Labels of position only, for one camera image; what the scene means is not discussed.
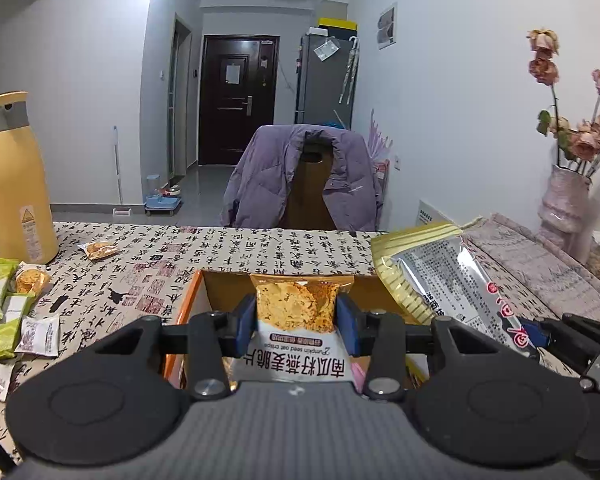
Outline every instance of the pink vase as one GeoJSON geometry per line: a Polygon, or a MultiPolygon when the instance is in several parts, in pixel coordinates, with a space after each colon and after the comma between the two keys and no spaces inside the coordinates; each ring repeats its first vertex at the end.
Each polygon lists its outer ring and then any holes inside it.
{"type": "Polygon", "coordinates": [[[569,252],[574,234],[582,229],[582,218],[589,203],[591,179],[554,165],[538,215],[539,234],[569,252]]]}

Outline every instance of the hallway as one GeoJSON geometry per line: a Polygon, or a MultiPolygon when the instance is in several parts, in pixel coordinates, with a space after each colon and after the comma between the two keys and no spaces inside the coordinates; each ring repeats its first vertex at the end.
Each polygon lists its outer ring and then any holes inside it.
{"type": "Polygon", "coordinates": [[[53,212],[57,222],[107,222],[120,224],[177,225],[215,227],[220,225],[222,197],[233,166],[199,166],[194,164],[178,183],[182,204],[174,216],[168,214],[133,214],[129,217],[111,213],[53,212]]]}

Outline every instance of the wall baseboard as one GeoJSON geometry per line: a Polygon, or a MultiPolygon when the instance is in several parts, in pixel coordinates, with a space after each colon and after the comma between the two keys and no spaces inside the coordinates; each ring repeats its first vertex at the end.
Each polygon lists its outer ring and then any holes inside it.
{"type": "Polygon", "coordinates": [[[113,209],[131,209],[135,215],[144,214],[144,205],[121,204],[51,204],[52,212],[62,213],[109,213],[113,209]]]}

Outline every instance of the purple jacket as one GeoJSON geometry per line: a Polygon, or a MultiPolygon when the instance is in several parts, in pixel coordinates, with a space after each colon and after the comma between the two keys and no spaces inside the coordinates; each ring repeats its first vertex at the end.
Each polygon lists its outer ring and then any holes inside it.
{"type": "Polygon", "coordinates": [[[375,231],[382,198],[364,139],[348,130],[308,124],[258,128],[224,192],[222,225],[278,225],[304,142],[317,139],[333,146],[331,175],[322,196],[336,228],[375,231]]]}

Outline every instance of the refrigerator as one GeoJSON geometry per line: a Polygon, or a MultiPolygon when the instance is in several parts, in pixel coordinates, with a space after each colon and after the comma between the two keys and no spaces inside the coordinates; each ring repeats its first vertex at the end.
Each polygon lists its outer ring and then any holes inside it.
{"type": "Polygon", "coordinates": [[[352,91],[351,100],[347,105],[350,75],[342,103],[338,101],[347,73],[349,52],[353,47],[353,41],[338,40],[340,48],[324,61],[320,61],[314,50],[324,44],[325,40],[326,37],[313,34],[302,37],[294,122],[295,124],[336,123],[342,124],[349,130],[354,97],[352,91]]]}

